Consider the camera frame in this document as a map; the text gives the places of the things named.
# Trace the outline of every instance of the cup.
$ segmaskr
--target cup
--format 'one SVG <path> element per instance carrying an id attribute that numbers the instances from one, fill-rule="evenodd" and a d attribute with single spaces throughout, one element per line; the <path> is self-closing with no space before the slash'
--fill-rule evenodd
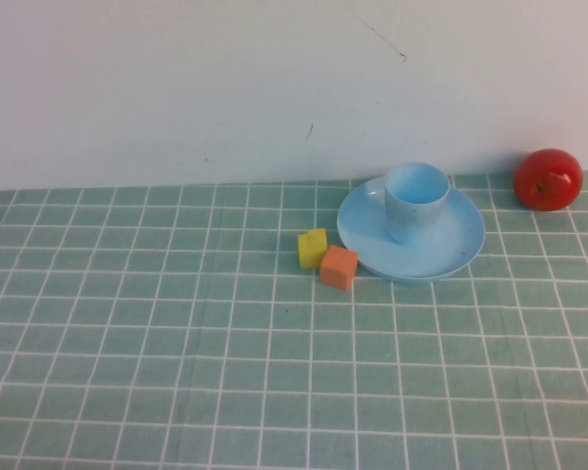
<path id="1" fill-rule="evenodd" d="M 426 236 L 449 194 L 446 175 L 430 164 L 401 164 L 385 175 L 383 184 L 390 236 L 404 245 Z"/>

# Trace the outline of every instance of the white wall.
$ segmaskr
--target white wall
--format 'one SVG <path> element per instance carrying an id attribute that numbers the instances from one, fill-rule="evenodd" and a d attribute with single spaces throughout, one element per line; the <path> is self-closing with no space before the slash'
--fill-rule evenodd
<path id="1" fill-rule="evenodd" d="M 588 167 L 588 0 L 0 0 L 0 188 L 482 171 L 544 146 Z"/>

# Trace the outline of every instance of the blue saucer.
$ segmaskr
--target blue saucer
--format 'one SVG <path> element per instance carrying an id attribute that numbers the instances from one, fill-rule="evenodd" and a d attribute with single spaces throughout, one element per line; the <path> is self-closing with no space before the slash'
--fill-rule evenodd
<path id="1" fill-rule="evenodd" d="M 485 240 L 483 218 L 475 204 L 451 188 L 430 233 L 400 245 L 387 233 L 383 178 L 372 179 L 342 202 L 337 229 L 344 246 L 357 252 L 360 264 L 393 281 L 419 283 L 448 277 L 469 264 Z"/>

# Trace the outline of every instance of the saucer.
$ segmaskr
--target saucer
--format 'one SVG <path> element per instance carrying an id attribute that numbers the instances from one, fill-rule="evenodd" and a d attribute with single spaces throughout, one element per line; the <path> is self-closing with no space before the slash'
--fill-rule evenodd
<path id="1" fill-rule="evenodd" d="M 401 245 L 387 233 L 383 178 L 358 186 L 342 202 L 337 229 L 344 246 L 372 273 L 405 283 L 431 282 L 459 271 L 481 250 L 485 225 L 476 205 L 451 188 L 435 225 Z"/>

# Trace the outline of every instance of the yellow sponge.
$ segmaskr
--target yellow sponge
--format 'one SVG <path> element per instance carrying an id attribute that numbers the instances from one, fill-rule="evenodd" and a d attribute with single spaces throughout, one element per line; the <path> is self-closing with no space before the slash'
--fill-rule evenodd
<path id="1" fill-rule="evenodd" d="M 315 228 L 298 236 L 298 260 L 303 269 L 320 267 L 322 258 L 328 245 L 326 243 L 326 230 Z"/>

